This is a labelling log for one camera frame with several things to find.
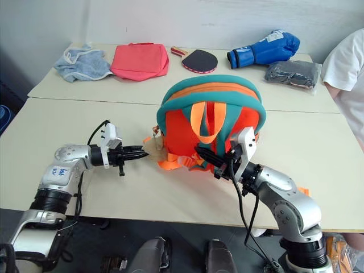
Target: red paddle handle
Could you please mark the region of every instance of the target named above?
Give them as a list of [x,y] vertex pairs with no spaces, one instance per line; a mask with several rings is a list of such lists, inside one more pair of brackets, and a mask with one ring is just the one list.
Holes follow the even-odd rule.
[[179,55],[181,57],[186,56],[188,54],[187,51],[184,51],[178,47],[171,47],[171,53]]

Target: backpack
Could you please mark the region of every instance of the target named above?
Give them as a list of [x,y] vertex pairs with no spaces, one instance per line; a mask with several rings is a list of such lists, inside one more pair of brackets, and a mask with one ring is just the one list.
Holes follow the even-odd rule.
[[252,126],[258,137],[266,111],[256,87],[248,80],[231,75],[188,78],[174,85],[164,96],[157,123],[168,160],[163,169],[181,165],[190,170],[210,170],[214,166],[195,152],[205,147],[223,156],[231,148],[230,137]]

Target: orange strap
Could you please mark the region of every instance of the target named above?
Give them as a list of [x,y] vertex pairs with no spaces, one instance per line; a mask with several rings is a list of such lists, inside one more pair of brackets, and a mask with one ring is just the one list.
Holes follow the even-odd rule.
[[191,126],[193,132],[196,134],[198,139],[204,144],[210,144],[214,141],[217,134],[220,132],[222,126],[224,125],[226,117],[226,104],[222,102],[214,103],[214,133],[210,136],[200,135],[201,122],[204,117],[206,102],[201,101],[192,105],[191,110]]

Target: person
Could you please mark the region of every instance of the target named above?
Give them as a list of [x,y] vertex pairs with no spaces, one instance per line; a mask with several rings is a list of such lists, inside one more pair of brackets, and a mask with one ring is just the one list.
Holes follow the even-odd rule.
[[364,28],[333,49],[321,78],[364,152]]

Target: person's arm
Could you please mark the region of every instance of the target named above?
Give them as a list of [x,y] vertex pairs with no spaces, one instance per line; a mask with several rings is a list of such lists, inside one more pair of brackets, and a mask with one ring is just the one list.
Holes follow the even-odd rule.
[[336,98],[336,96],[339,94],[339,92],[341,91],[341,89],[338,89],[336,87],[331,86],[330,84],[328,84],[327,82],[324,82],[326,88],[328,89],[332,99]]

